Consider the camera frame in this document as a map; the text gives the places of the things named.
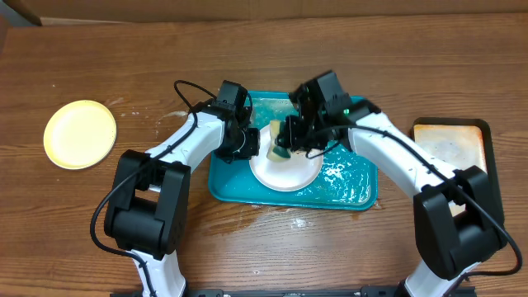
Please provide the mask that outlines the yellow plate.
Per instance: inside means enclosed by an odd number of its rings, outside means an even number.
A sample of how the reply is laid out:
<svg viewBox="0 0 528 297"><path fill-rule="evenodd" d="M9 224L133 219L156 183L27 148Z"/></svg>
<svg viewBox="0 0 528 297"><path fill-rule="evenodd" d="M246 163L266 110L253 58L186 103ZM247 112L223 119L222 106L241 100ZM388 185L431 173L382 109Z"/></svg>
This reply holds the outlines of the yellow plate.
<svg viewBox="0 0 528 297"><path fill-rule="evenodd" d="M48 159L58 167L80 170L99 163L112 150L116 120L97 101L73 101L49 119L43 135Z"/></svg>

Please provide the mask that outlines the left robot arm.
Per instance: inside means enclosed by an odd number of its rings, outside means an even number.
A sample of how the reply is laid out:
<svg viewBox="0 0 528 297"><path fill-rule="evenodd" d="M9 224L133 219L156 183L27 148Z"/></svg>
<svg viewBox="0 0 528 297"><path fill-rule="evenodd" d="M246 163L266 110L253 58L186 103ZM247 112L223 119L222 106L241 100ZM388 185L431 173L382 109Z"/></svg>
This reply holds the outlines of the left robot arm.
<svg viewBox="0 0 528 297"><path fill-rule="evenodd" d="M210 153L225 163L256 156L259 131L250 126L251 114L248 90L225 81L218 94L190 106L186 123L160 145L121 155L112 189L92 216L90 234L101 250L134 261L143 296L185 295L177 248L191 174Z"/></svg>

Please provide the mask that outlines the white plate bottom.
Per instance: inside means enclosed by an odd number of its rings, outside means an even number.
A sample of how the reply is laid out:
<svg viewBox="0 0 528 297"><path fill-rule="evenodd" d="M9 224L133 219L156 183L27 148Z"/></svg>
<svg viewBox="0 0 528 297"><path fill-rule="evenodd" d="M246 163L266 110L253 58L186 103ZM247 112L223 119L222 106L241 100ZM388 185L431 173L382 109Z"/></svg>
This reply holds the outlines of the white plate bottom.
<svg viewBox="0 0 528 297"><path fill-rule="evenodd" d="M305 153L292 153L285 161L271 161L267 157L271 145L270 126L260 129L259 154L249 165L255 178L275 191L297 191L312 183L323 167L323 156L313 159Z"/></svg>

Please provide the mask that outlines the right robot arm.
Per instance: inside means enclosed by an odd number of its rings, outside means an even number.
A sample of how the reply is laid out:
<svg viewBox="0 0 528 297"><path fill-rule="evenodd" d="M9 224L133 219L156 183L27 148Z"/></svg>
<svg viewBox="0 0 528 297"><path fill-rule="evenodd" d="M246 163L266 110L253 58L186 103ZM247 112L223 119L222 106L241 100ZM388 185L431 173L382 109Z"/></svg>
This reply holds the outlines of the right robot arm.
<svg viewBox="0 0 528 297"><path fill-rule="evenodd" d="M281 124L279 146L308 153L341 144L412 198L422 261L397 295L452 296L463 280L478 274L478 264L506 246L494 170L459 169L430 155L374 103L345 92L333 71L300 84L289 99L297 112Z"/></svg>

